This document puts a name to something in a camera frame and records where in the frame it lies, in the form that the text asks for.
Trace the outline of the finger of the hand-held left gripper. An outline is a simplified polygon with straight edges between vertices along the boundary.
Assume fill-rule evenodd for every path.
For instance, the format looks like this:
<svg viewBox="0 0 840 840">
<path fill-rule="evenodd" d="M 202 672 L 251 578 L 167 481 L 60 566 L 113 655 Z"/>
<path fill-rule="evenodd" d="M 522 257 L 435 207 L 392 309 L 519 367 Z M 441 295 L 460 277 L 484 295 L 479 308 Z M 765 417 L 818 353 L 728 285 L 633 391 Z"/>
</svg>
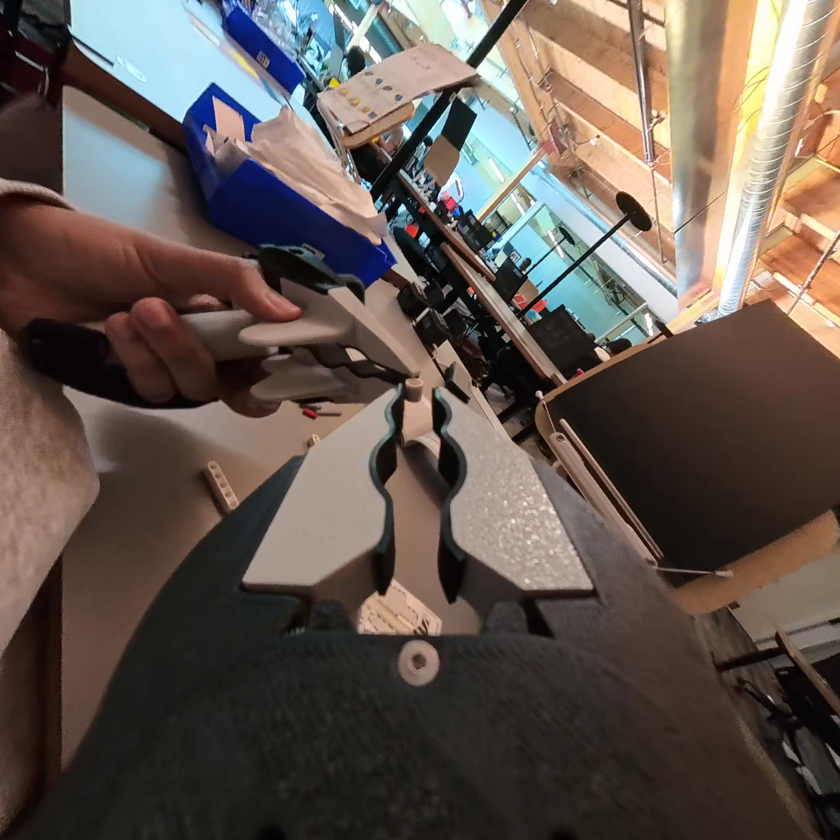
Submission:
<svg viewBox="0 0 840 840">
<path fill-rule="evenodd" d="M 264 368 L 267 377 L 250 388 L 262 403 L 370 404 L 408 380 L 408 373 L 367 359 L 329 367 L 313 356 L 273 357 Z"/>
<path fill-rule="evenodd" d="M 308 287 L 283 279 L 281 294 L 300 310 L 290 322 L 255 322 L 239 332 L 241 343 L 260 348 L 351 348 L 364 359 L 405 377 L 419 374 L 410 353 L 382 326 L 350 287 Z"/>
</svg>

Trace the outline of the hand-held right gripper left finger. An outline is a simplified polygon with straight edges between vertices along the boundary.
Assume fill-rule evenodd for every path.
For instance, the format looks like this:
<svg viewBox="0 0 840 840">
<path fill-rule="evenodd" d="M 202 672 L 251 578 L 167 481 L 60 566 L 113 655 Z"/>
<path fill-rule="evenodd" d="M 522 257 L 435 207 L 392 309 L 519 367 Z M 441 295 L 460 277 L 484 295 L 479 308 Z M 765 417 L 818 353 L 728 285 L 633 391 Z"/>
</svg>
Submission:
<svg viewBox="0 0 840 840">
<path fill-rule="evenodd" d="M 242 580 L 308 601 L 383 595 L 395 570 L 394 503 L 401 386 L 378 397 L 302 460 Z"/>
</svg>

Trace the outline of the grey lego pin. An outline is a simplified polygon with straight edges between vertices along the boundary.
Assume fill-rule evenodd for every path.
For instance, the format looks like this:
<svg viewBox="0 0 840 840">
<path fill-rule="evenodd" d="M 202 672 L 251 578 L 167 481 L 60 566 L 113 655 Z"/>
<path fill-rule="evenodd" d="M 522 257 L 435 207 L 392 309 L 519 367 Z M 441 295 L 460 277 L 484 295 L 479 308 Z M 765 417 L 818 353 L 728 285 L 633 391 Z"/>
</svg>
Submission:
<svg viewBox="0 0 840 840">
<path fill-rule="evenodd" d="M 403 395 L 401 446 L 423 446 L 431 454 L 438 456 L 440 441 L 434 431 L 430 391 L 423 380 L 416 376 L 404 382 Z"/>
</svg>

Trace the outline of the silver flat air duct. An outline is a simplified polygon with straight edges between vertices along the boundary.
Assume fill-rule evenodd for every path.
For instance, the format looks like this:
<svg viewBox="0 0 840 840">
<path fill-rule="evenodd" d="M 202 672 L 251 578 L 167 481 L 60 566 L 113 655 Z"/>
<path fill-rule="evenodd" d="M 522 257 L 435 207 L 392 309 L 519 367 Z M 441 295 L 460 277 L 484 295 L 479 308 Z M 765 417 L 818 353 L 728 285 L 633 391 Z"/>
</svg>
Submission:
<svg viewBox="0 0 840 840">
<path fill-rule="evenodd" d="M 670 159 L 679 309 L 712 289 L 756 2 L 667 1 Z"/>
</svg>

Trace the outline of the background desks with monitors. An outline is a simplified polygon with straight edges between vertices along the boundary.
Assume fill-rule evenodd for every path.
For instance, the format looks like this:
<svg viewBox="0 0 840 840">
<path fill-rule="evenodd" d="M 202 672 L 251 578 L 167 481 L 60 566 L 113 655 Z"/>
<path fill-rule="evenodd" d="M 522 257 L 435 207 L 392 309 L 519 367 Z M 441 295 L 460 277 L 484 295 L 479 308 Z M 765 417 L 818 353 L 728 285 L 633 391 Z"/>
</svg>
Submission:
<svg viewBox="0 0 840 840">
<path fill-rule="evenodd" d="M 507 302 L 502 300 L 496 286 L 497 276 L 488 264 L 471 250 L 465 240 L 455 231 L 446 227 L 443 221 L 434 214 L 431 206 L 423 199 L 419 191 L 410 180 L 406 179 L 403 171 L 387 188 L 396 192 L 402 190 L 407 200 L 413 200 L 418 208 L 425 212 L 425 218 L 431 224 L 436 246 L 446 255 L 446 259 L 458 273 L 464 285 L 475 292 L 476 299 L 493 318 L 495 324 L 507 335 L 515 345 L 520 355 L 528 363 L 534 374 L 541 382 L 551 382 L 553 385 L 563 385 L 566 380 L 561 368 L 552 362 L 539 343 L 528 331 L 526 320 L 517 318 L 519 310 L 512 310 Z"/>
</svg>

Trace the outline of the black pole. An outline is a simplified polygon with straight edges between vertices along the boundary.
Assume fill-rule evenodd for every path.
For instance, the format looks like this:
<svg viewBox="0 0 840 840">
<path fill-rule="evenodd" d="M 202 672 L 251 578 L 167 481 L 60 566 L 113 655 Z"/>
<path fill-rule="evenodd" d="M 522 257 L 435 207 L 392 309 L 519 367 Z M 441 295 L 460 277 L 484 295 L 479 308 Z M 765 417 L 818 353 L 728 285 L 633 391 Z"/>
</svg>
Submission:
<svg viewBox="0 0 840 840">
<path fill-rule="evenodd" d="M 467 61 L 461 62 L 463 67 L 458 70 L 458 74 L 451 80 L 447 80 L 448 83 L 437 91 L 437 98 L 433 106 L 426 112 L 411 137 L 404 141 L 403 145 L 393 155 L 390 163 L 385 166 L 382 173 L 371 185 L 370 193 L 374 201 L 382 197 L 385 189 L 401 173 L 404 164 L 410 161 L 418 145 L 427 137 L 429 130 L 434 127 L 439 118 L 444 115 L 455 95 L 462 88 L 472 86 L 478 77 L 478 68 L 488 57 L 491 50 L 498 45 L 501 37 L 507 33 L 509 27 L 527 3 L 527 1 L 507 2 L 478 45 L 469 54 Z"/>
</svg>

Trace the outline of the person's left hand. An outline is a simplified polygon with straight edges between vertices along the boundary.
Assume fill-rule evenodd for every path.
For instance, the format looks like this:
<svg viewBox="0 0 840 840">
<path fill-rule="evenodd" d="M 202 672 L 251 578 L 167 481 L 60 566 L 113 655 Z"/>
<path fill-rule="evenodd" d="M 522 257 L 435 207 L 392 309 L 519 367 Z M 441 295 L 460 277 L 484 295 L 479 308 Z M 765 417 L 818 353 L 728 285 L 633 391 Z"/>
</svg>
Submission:
<svg viewBox="0 0 840 840">
<path fill-rule="evenodd" d="M 262 322 L 297 319 L 300 309 L 252 261 L 25 196 L 2 199 L 1 246 L 1 324 L 11 337 L 36 319 L 103 322 L 133 389 L 152 404 L 182 396 L 247 417 L 277 410 L 250 391 L 258 366 L 217 366 L 180 317 L 232 305 Z"/>
</svg>

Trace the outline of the dark board with wooden edge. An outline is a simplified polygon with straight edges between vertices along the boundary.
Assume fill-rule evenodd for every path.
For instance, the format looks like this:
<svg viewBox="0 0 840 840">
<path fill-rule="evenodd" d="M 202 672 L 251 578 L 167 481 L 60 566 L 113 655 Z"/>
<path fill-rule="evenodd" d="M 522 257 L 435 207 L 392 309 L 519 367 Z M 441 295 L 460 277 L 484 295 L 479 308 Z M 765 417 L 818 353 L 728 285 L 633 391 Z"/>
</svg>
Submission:
<svg viewBox="0 0 840 840">
<path fill-rule="evenodd" d="M 661 339 L 547 397 L 619 515 L 701 615 L 838 543 L 838 356 L 771 301 Z"/>
</svg>

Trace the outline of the white paper bags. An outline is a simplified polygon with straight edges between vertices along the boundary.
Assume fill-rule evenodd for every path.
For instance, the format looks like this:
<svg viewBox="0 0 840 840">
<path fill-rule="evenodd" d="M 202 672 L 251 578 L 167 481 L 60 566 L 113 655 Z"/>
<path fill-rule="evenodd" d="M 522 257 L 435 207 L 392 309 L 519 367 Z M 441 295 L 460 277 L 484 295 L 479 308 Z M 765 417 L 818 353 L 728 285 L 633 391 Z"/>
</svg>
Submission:
<svg viewBox="0 0 840 840">
<path fill-rule="evenodd" d="M 269 121 L 258 122 L 251 141 L 245 139 L 242 114 L 218 97 L 212 98 L 215 129 L 205 126 L 205 147 L 220 175 L 230 176 L 252 161 L 277 181 L 347 228 L 379 245 L 386 222 L 362 185 L 352 180 L 321 132 L 283 108 Z"/>
</svg>

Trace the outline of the black round-top stand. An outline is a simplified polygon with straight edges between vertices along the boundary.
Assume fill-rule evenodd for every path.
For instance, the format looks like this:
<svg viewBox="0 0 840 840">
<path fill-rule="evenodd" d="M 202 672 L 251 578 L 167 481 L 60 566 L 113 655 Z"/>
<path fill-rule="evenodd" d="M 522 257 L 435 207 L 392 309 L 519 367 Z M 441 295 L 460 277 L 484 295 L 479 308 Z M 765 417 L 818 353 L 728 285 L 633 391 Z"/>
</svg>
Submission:
<svg viewBox="0 0 840 840">
<path fill-rule="evenodd" d="M 594 253 L 615 233 L 617 233 L 626 224 L 630 224 L 636 228 L 640 233 L 646 233 L 653 226 L 652 220 L 642 204 L 633 196 L 626 192 L 619 192 L 615 196 L 615 204 L 618 210 L 622 213 L 618 221 L 609 227 L 601 237 L 599 237 L 586 251 L 584 251 L 578 258 L 566 267 L 548 286 L 538 290 L 537 294 L 522 308 L 517 315 L 520 321 L 527 318 L 528 313 L 535 308 L 540 300 L 545 298 L 554 288 L 556 288 L 568 275 L 574 273 L 585 261 L 594 255 Z"/>
</svg>

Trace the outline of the cardboard sheet with stickers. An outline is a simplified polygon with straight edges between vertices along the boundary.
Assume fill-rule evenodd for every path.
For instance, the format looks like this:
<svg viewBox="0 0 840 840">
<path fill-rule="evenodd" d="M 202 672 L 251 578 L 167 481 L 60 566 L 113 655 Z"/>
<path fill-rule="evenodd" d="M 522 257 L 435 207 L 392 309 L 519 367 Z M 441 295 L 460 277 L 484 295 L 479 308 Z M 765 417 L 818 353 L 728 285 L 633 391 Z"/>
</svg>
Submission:
<svg viewBox="0 0 840 840">
<path fill-rule="evenodd" d="M 437 93 L 462 61 L 435 43 L 404 50 L 324 89 L 318 110 L 340 148 L 358 148 L 411 119 L 415 101 Z"/>
</svg>

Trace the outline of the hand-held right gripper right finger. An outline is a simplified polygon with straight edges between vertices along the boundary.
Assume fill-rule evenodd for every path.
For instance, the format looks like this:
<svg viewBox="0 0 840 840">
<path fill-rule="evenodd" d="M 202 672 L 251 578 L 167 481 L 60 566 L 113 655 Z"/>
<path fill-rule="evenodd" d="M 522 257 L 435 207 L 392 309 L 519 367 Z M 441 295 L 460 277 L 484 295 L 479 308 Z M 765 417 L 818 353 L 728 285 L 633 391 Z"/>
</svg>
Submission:
<svg viewBox="0 0 840 840">
<path fill-rule="evenodd" d="M 447 486 L 437 548 L 447 601 L 492 607 L 593 595 L 530 457 L 445 388 L 434 389 L 432 419 Z"/>
</svg>

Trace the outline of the thick white straight lego beam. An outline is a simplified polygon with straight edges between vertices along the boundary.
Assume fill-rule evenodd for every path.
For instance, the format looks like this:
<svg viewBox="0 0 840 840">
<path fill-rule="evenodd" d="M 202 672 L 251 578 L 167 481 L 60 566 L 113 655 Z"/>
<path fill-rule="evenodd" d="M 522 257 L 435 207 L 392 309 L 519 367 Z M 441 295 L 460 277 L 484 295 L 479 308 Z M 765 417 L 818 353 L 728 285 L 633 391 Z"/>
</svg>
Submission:
<svg viewBox="0 0 840 840">
<path fill-rule="evenodd" d="M 218 462 L 208 460 L 202 475 L 219 513 L 224 517 L 233 513 L 239 506 L 239 499 Z"/>
</svg>

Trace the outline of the blue plastic bin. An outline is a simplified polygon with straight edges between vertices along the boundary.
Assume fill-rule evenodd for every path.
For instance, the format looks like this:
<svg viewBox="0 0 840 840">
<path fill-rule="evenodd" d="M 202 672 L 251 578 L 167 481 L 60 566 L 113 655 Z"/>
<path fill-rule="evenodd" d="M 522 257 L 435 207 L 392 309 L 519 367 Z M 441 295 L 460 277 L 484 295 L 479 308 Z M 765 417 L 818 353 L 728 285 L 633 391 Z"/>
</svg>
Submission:
<svg viewBox="0 0 840 840">
<path fill-rule="evenodd" d="M 254 21 L 246 5 L 222 2 L 223 30 L 251 59 L 292 94 L 302 83 L 304 72 L 294 55 L 278 46 Z"/>
<path fill-rule="evenodd" d="M 187 159 L 208 220 L 252 246 L 305 246 L 329 268 L 358 277 L 368 287 L 397 263 L 389 245 L 378 245 L 332 218 L 256 161 L 235 163 L 224 173 L 210 150 L 208 130 L 215 130 L 215 104 L 232 109 L 244 122 L 245 137 L 261 124 L 215 83 L 188 108 L 182 121 Z"/>
</svg>

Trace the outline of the silver spiral air duct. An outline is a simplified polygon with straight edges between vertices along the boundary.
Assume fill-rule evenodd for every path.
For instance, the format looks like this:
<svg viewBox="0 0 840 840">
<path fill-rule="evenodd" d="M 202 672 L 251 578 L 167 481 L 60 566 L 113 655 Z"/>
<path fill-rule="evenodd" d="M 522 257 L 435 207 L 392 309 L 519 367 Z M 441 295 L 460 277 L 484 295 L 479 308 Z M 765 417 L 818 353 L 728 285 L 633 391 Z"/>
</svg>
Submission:
<svg viewBox="0 0 840 840">
<path fill-rule="evenodd" d="M 822 78 L 837 20 L 836 1 L 784 4 L 721 282 L 719 319 L 743 304 L 806 113 Z"/>
</svg>

